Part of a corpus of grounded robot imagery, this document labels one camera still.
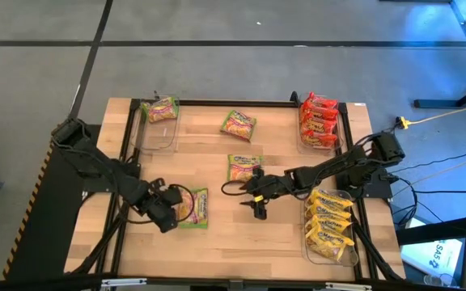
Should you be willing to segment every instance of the wooden tabletop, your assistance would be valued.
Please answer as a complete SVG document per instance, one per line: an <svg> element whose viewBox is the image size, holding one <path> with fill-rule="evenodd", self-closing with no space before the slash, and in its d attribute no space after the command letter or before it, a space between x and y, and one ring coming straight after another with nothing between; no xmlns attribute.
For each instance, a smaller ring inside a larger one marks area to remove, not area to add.
<svg viewBox="0 0 466 291"><path fill-rule="evenodd" d="M98 147L111 158L120 152L130 99L111 98L105 112ZM364 103L348 103L353 139L371 132ZM229 107L182 106L176 152L142 154L141 178L164 178L188 188L208 188L208 229L176 229L161 234L152 224L128 224L120 261L120 275L262 280L354 280L352 267L325 260L317 265L302 257L300 204L291 196L272 200L268 218L253 217L239 205L248 196L225 196L220 187L227 176L228 154L264 156L266 174L313 166L333 157L301 154L297 148L297 116L293 108L236 108L257 118L251 143L220 133ZM335 189L334 178L321 187ZM66 271L78 267L99 241L109 194L94 195L80 209ZM390 208L381 199L365 199L371 237L384 259L405 276ZM130 219L142 220L133 211ZM366 255L359 241L362 274L368 277ZM104 269L110 269L114 241Z"/></svg>

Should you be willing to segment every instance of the clear plastic bin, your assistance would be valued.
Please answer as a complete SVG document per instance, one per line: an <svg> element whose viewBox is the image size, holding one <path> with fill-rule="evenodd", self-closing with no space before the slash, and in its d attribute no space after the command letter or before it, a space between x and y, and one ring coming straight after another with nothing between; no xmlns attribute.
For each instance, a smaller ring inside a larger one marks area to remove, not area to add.
<svg viewBox="0 0 466 291"><path fill-rule="evenodd" d="M348 192L346 192L346 191L342 191L342 190L322 190L322 191L328 193L329 195L339 196L341 198L352 200L350 194ZM307 223L305 221L305 211L306 211L306 207L305 207L305 201L304 201L301 204L301 211L300 211L300 213L301 213L301 229L302 229L302 246L301 246L301 249L302 249L303 258L310 261L313 264L339 264L339 265L346 266L346 267L355 266L355 264L357 264L357 262L359 261L359 257L358 257L357 252L355 251L354 246L346 246L345 247L345 250L343 251L343 255L341 256L341 259L339 260L339 262L337 262L334 259L325 258L322 255L314 252L312 249L310 249L307 246L307 244L305 242L305 240L306 240L305 239L305 235L306 235L305 234L305 224ZM352 239L355 242L354 236L352 235L352 225L348 226L345 229L345 231L342 232L342 234L344 236L346 236L347 238Z"/></svg>
<svg viewBox="0 0 466 291"><path fill-rule="evenodd" d="M298 138L297 140L297 146L298 146L298 152L301 154L325 154L325 155L330 155L337 149L341 148L344 145L344 140L341 138L340 132L339 132L339 126L340 126L340 116L337 115L337 124L333 129L333 134L337 136L336 143L334 147L332 148L325 148L321 146L311 146L311 145L306 145L303 143L302 138L301 138L301 120L299 118L299 109L301 108L303 101L308 97L308 94L306 95L300 95L299 96L299 106L298 110L296 111L296 120L297 120L297 125L298 125L298 130L296 137Z"/></svg>
<svg viewBox="0 0 466 291"><path fill-rule="evenodd" d="M174 95L160 95L159 99L174 97L176 106L180 106L179 99ZM154 103L159 99L142 100L142 103ZM159 153L173 154L177 148L177 135L181 110L177 113L177 118L150 122L148 115L142 106L134 115L134 123L130 134L130 144L139 148L143 154Z"/></svg>

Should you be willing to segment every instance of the snack bag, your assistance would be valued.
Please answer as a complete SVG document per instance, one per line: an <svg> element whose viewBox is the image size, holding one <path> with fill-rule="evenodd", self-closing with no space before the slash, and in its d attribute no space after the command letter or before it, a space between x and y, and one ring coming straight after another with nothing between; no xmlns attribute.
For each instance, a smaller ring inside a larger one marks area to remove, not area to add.
<svg viewBox="0 0 466 291"><path fill-rule="evenodd" d="M337 120L337 114L339 111L334 108L323 108L321 106L315 105L312 101L308 100L303 103L299 109L300 116L304 116L307 113L312 113L316 118L322 118L324 120Z"/></svg>
<svg viewBox="0 0 466 291"><path fill-rule="evenodd" d="M330 195L318 188L312 189L311 195L307 198L305 205L312 205L316 201L320 201L325 205L333 206L337 209L345 210L352 206L354 203L348 199L340 198L339 196Z"/></svg>
<svg viewBox="0 0 466 291"><path fill-rule="evenodd" d="M149 121L156 122L164 119L175 119L179 113L174 97L167 97L153 103L149 109Z"/></svg>
<svg viewBox="0 0 466 291"><path fill-rule="evenodd" d="M323 108L336 108L337 107L337 100L334 99L326 99L321 95L316 95L314 92L310 92L308 94L308 98L306 101L310 101L315 105L319 105Z"/></svg>
<svg viewBox="0 0 466 291"><path fill-rule="evenodd" d="M307 130L301 133L301 141L306 146L332 149L336 145L337 135L316 133L314 130Z"/></svg>
<svg viewBox="0 0 466 291"><path fill-rule="evenodd" d="M192 208L192 201L188 193L181 193L183 202L177 209L177 218L181 219L188 215ZM192 214L184 221L179 222L180 228L208 228L208 188L192 190L195 203Z"/></svg>
<svg viewBox="0 0 466 291"><path fill-rule="evenodd" d="M325 258L337 262L341 259L346 246L353 246L354 241L335 231L317 225L306 235L306 244L315 252Z"/></svg>
<svg viewBox="0 0 466 291"><path fill-rule="evenodd" d="M252 177L252 170L261 165L262 157L228 154L227 161L229 164L227 168L227 180L247 182Z"/></svg>
<svg viewBox="0 0 466 291"><path fill-rule="evenodd" d="M323 120L314 117L311 112L302 116L301 131L314 130L317 133L331 134L336 127L337 121Z"/></svg>
<svg viewBox="0 0 466 291"><path fill-rule="evenodd" d="M243 113L231 110L227 115L220 131L232 134L245 141L251 139L252 131L255 128L256 118L245 116Z"/></svg>
<svg viewBox="0 0 466 291"><path fill-rule="evenodd" d="M310 231L318 224L325 229L334 230L341 234L343 231L345 231L346 227L352 224L352 222L349 222L342 217L326 217L325 215L315 215L307 221L307 224L305 224L305 231Z"/></svg>
<svg viewBox="0 0 466 291"><path fill-rule="evenodd" d="M344 219L348 219L351 216L349 212L330 205L324 205L321 201L318 200L314 201L314 204L307 207L307 210L305 211L305 219L309 220L316 214L333 214L343 217Z"/></svg>

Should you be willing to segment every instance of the gray floor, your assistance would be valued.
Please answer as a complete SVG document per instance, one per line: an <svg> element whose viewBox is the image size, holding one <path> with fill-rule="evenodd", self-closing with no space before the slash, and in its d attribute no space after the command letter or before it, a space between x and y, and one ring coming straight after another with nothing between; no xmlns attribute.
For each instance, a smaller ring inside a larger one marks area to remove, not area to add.
<svg viewBox="0 0 466 291"><path fill-rule="evenodd" d="M103 6L103 0L0 0L0 39L90 40ZM115 1L104 39L465 40L448 5L376 0ZM70 109L87 54L87 48L0 48L0 179L6 182L0 191L0 274L49 132ZM465 89L466 48L101 48L80 117L99 123L107 98L139 98L153 90L181 98L265 100L313 90L368 103L379 130L395 116L416 120L445 112L412 108L414 99L456 99ZM407 154L399 167L462 154L466 112L397 136ZM415 181L458 162L400 175ZM417 189L466 189L466 166ZM419 200L443 220L466 216L466 194ZM411 204L410 192L394 203ZM436 221L422 207L418 215Z"/></svg>

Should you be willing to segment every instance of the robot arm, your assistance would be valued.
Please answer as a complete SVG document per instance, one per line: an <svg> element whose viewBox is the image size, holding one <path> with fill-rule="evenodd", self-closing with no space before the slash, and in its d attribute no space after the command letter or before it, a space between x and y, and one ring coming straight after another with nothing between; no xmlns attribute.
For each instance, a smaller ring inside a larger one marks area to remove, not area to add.
<svg viewBox="0 0 466 291"><path fill-rule="evenodd" d="M367 143L371 143L371 148L365 150ZM393 134L372 134L364 137L352 150L314 167L289 169L282 176L265 175L261 168L255 169L253 177L240 188L253 195L254 199L241 204L253 208L256 218L265 220L265 205L272 199L289 194L297 198L307 195L322 179L342 172L345 172L346 184L361 187L370 181L375 171L395 166L404 157L404 151Z"/></svg>
<svg viewBox="0 0 466 291"><path fill-rule="evenodd" d="M114 192L138 214L146 214L162 233L177 227L172 206L182 202L180 189L172 185L163 188L163 179L147 182L129 175L120 161L110 159L93 144L83 121L65 120L53 130L52 141L80 176L104 176Z"/></svg>

